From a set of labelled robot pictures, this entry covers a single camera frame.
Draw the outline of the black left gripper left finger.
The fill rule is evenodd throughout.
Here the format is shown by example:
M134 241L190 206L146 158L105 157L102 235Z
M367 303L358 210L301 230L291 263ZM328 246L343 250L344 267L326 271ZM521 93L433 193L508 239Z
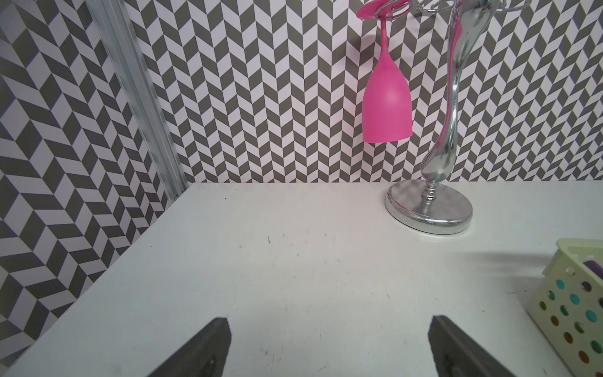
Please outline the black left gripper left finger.
M228 319L216 317L157 369L156 376L222 376L232 342Z

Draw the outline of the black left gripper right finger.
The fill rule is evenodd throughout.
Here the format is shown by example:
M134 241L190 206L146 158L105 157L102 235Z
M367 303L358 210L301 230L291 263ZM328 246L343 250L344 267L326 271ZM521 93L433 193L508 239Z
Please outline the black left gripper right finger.
M439 376L513 376L509 369L444 315L432 318L428 339Z

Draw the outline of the light green plastic basket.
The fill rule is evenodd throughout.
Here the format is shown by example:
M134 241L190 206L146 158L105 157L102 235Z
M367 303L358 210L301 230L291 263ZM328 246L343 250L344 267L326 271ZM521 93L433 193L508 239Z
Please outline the light green plastic basket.
M560 239L526 310L575 376L602 375L602 241Z

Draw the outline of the purple candy bag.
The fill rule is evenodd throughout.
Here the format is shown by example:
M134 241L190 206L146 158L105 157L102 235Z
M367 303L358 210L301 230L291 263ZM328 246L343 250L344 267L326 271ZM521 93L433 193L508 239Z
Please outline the purple candy bag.
M603 267L595 260L587 260L584 265L592 271L599 279L603 280Z

